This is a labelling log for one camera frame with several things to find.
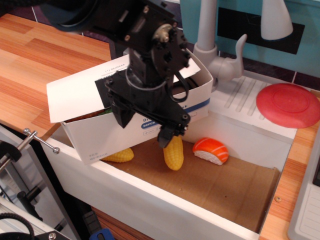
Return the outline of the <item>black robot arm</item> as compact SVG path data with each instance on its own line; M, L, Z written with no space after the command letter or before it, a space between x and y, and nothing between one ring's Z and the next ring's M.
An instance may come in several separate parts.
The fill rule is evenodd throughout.
M175 16L160 0L43 0L40 9L63 32L90 31L126 46L127 69L102 79L103 94L121 127L134 114L160 124L157 140L165 148L183 135L190 116L174 98L174 78L189 66L187 40Z

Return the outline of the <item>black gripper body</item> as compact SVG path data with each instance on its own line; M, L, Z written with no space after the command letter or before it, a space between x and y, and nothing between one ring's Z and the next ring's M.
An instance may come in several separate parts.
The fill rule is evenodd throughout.
M127 107L137 114L155 121L161 126L175 126L178 132L175 136L184 135L191 120L189 114L180 106L187 100L189 88L182 78L177 75L185 88L185 95L181 98L173 96L173 78L155 87L139 86L137 77L128 72L116 72L105 78L106 95L110 106Z

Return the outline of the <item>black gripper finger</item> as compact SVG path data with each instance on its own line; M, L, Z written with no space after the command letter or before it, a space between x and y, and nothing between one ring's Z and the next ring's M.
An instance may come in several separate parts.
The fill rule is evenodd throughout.
M133 110L124 106L118 106L114 103L111 104L111 109L117 123L122 128L125 128L128 125L128 123L132 120L135 114Z
M157 136L159 147L166 148L177 132L179 132L178 129L173 125L161 126Z

